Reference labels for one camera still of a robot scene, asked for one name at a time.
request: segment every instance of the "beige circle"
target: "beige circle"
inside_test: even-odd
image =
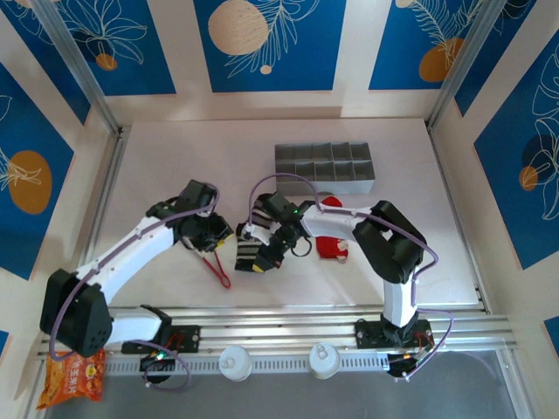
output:
[[[399,7],[400,9],[404,9],[406,7],[410,7],[415,2],[416,0],[396,0],[396,7]]]
[[[16,3],[21,4],[22,6],[26,7],[27,9],[31,8],[31,5],[29,4],[29,0],[14,0]],[[51,2],[55,3],[55,2],[59,2],[60,0],[51,0]]]
[[[208,31],[214,45],[228,55],[255,52],[268,39],[264,15],[246,0],[227,0],[210,16]]]

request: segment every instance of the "orange circle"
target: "orange circle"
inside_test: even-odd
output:
[[[95,58],[95,62],[99,67],[107,72],[111,72],[116,68],[116,59],[112,55],[108,54],[99,54]]]
[[[52,176],[49,163],[42,155],[30,150],[16,153],[10,163],[12,164],[8,166],[8,170],[15,175],[8,185],[11,200],[27,214],[40,214],[51,198]]]
[[[519,181],[524,190],[534,190],[538,185],[538,171],[532,166],[526,166],[521,170]]]
[[[463,43],[462,38],[452,38],[432,47],[419,63],[419,77],[432,83],[445,80]]]

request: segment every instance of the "white table surface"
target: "white table surface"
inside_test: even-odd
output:
[[[136,123],[107,207],[101,254],[154,203],[190,179],[221,191],[217,212],[233,229],[248,214],[254,183],[274,172],[276,143],[367,141],[376,180],[369,196],[340,196],[346,207],[392,201],[438,252],[440,263],[418,287],[423,305],[476,305],[474,272],[460,239],[424,122],[386,120],[257,120]],[[259,193],[275,190],[274,180]],[[294,198],[296,203],[305,197]],[[304,251],[300,244],[299,252]],[[224,289],[200,259],[180,244],[152,260],[119,291],[112,306],[291,306],[382,304],[383,281],[355,244],[347,263],[290,254],[266,274],[234,271],[236,240],[219,249],[232,288]],[[430,257],[425,255],[424,263]]]

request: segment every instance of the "floral wall pattern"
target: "floral wall pattern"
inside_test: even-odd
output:
[[[475,149],[522,267],[559,251],[559,31]]]
[[[0,65],[0,268],[29,279],[72,157]]]
[[[54,4],[104,94],[176,92],[146,0],[58,0]],[[0,8],[51,79],[69,73],[27,2],[0,0]]]
[[[195,0],[211,88],[331,90],[345,0]]]

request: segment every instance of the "red object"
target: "red object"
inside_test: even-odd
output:
[[[219,256],[217,255],[217,251],[214,251],[213,253],[214,253],[214,255],[216,255],[216,261],[217,261],[217,266],[219,267],[219,271],[216,268],[214,268],[211,265],[211,263],[208,261],[208,259],[206,259],[204,256],[202,256],[200,253],[198,253],[198,256],[200,258],[202,258],[204,263],[211,269],[211,271],[214,273],[214,275],[219,279],[219,282],[221,282],[221,285],[223,285],[227,289],[230,289],[231,288],[231,280],[229,279],[229,277],[225,273],[224,267],[221,265],[221,260],[219,260]]]
[[[328,198],[322,201],[324,205],[328,205],[330,207],[341,207],[342,203],[337,198],[333,196],[329,196]],[[345,260],[348,258],[348,249],[347,245],[345,245],[345,240],[341,240],[336,237],[317,237],[316,238],[316,250],[318,254],[323,259],[338,259],[338,260]]]

